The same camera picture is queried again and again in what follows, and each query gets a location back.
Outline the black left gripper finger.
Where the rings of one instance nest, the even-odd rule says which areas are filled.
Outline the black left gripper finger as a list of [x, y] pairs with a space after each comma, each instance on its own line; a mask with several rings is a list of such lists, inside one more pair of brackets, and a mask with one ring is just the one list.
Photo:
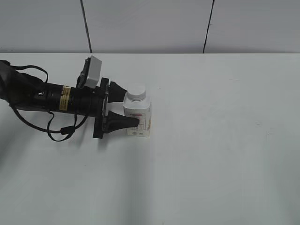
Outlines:
[[123, 102], [127, 90], [119, 86], [116, 82], [110, 82], [108, 102]]
[[139, 119], [126, 117], [112, 111], [106, 117], [105, 132], [110, 133], [120, 129], [135, 128], [139, 125]]

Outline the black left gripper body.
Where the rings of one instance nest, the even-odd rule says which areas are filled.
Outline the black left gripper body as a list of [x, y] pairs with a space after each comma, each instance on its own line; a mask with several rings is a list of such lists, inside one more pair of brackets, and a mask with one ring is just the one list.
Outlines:
[[95, 114], [93, 138], [102, 139], [104, 134], [109, 133], [110, 121], [109, 113], [107, 113], [107, 103], [109, 97], [109, 84], [108, 78], [102, 78], [100, 86], [96, 88], [97, 110]]

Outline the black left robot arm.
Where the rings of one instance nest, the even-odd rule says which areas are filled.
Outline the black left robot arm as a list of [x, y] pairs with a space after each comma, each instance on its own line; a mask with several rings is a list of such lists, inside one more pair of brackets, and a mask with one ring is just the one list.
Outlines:
[[[108, 78], [101, 78], [102, 61], [94, 56], [85, 60], [75, 87], [49, 83], [29, 75], [24, 70], [32, 68], [45, 73], [34, 65], [13, 66], [6, 60], [0, 62], [0, 98], [8, 102], [15, 115], [29, 127], [45, 132], [53, 139], [53, 134], [61, 134], [65, 140], [72, 137], [88, 117], [93, 117], [93, 138], [101, 139], [110, 132], [135, 128], [139, 120], [107, 111], [108, 103], [122, 102], [126, 90]], [[28, 122], [19, 111], [68, 113], [74, 116], [71, 126], [51, 130], [50, 123], [41, 128]]]

